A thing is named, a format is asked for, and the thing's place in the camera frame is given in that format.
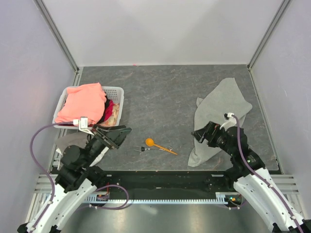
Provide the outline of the grey cloth napkin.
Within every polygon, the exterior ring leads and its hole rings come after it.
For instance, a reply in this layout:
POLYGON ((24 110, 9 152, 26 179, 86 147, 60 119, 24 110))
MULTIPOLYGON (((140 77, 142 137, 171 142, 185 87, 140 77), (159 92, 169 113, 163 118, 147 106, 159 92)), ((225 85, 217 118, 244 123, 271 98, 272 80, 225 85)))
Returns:
MULTIPOLYGON (((233 113, 240 122, 244 123, 246 114, 252 110, 252 104, 243 97, 234 78, 223 79, 218 86, 204 99, 197 98, 197 109, 194 114, 194 129, 199 130, 210 121, 223 124, 224 114, 233 113)), ((221 151, 220 148, 211 148, 206 142, 199 143, 194 139, 188 166, 197 167, 221 151)))

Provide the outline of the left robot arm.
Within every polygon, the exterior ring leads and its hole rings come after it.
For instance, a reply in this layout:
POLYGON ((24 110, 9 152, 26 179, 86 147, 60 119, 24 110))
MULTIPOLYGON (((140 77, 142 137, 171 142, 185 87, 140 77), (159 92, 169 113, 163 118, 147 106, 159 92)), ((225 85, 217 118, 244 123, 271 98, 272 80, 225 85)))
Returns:
POLYGON ((94 125, 84 148, 70 145, 61 158, 62 167, 55 179, 49 177, 52 191, 33 220, 20 225, 19 233, 59 233, 71 215, 95 190, 105 189, 106 172, 92 163, 104 151, 118 149, 131 132, 124 125, 94 125))

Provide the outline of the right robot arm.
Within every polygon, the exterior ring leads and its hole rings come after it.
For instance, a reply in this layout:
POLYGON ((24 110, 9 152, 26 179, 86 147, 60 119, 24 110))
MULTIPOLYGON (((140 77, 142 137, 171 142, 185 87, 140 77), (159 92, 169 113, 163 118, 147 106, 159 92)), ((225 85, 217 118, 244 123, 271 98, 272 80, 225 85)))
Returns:
POLYGON ((223 187, 237 191, 253 207, 273 233, 309 233, 311 221, 289 203, 273 181, 260 157, 250 149, 239 125, 224 129, 210 121, 191 133, 198 143, 230 155, 232 167, 225 171, 223 187))

